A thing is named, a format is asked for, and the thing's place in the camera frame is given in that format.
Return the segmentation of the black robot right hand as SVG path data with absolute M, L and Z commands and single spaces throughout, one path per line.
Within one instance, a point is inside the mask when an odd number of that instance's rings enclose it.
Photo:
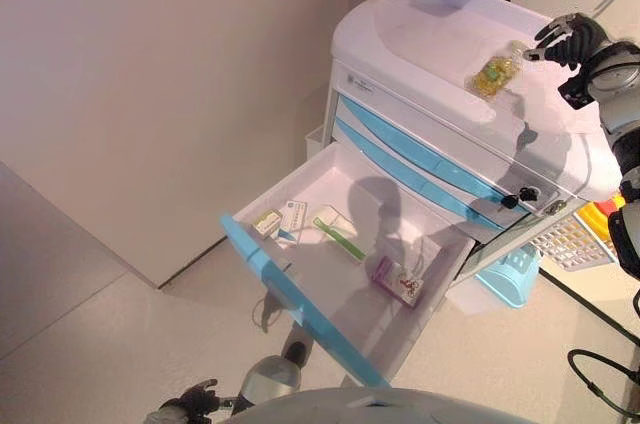
M 523 52 L 527 61 L 549 61 L 575 70 L 608 41 L 605 30 L 582 13 L 553 19 L 534 37 L 537 46 Z

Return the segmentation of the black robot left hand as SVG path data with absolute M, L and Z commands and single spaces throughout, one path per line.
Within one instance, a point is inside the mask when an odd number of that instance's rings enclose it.
M 179 397 L 163 403 L 157 411 L 148 416 L 153 423 L 211 423 L 211 414 L 220 410 L 231 410 L 236 397 L 219 397 L 215 378 L 201 381 L 184 391 Z

